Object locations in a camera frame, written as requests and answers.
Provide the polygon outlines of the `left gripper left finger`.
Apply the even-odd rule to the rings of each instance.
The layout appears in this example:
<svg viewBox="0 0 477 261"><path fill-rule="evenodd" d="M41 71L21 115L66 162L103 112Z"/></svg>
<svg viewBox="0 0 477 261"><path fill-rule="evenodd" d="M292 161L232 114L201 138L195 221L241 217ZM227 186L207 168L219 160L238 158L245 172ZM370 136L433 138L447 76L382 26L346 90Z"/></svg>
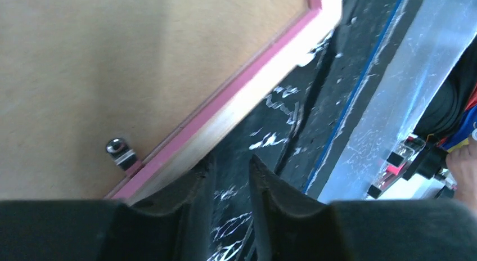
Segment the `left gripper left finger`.
<svg viewBox="0 0 477 261"><path fill-rule="evenodd" d="M206 260L216 175L206 156L133 205L116 200L1 202L2 260Z"/></svg>

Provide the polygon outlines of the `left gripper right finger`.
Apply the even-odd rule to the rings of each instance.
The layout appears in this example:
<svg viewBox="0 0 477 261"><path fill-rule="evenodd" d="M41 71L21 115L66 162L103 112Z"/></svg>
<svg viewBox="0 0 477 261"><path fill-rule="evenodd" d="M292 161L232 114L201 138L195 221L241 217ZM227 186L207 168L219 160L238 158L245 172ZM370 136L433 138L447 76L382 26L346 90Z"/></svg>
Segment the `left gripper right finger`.
<svg viewBox="0 0 477 261"><path fill-rule="evenodd" d="M323 204L256 155L249 187L259 260L476 259L476 216L452 199Z"/></svg>

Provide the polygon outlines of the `pink wooden picture frame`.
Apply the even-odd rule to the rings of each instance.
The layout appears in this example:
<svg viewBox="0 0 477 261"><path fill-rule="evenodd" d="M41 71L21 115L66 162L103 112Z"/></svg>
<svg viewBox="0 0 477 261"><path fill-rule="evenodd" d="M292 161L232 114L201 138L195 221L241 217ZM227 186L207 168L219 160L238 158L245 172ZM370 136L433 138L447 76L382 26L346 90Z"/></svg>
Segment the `pink wooden picture frame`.
<svg viewBox="0 0 477 261"><path fill-rule="evenodd" d="M281 80L314 58L341 19L342 0L306 0L305 13L217 90L107 197L135 203L170 184L206 156Z"/></svg>

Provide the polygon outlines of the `brown backing board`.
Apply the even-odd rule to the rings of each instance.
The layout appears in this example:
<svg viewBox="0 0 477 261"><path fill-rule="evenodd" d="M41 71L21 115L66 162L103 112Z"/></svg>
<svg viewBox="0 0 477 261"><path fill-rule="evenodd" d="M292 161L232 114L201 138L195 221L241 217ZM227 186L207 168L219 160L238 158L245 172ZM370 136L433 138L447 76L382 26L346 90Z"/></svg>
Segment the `brown backing board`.
<svg viewBox="0 0 477 261"><path fill-rule="evenodd" d="M101 198L306 0L1 0L1 198Z"/></svg>

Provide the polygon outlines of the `person's hand at edge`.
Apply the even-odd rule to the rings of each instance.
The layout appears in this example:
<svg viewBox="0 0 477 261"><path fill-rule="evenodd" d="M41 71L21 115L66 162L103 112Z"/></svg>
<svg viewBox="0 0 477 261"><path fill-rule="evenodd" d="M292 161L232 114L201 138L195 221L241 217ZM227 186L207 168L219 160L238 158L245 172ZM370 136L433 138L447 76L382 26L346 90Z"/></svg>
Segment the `person's hand at edge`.
<svg viewBox="0 0 477 261"><path fill-rule="evenodd" d="M454 198L476 214L476 140L472 135L467 145L447 155L446 163L457 183Z"/></svg>

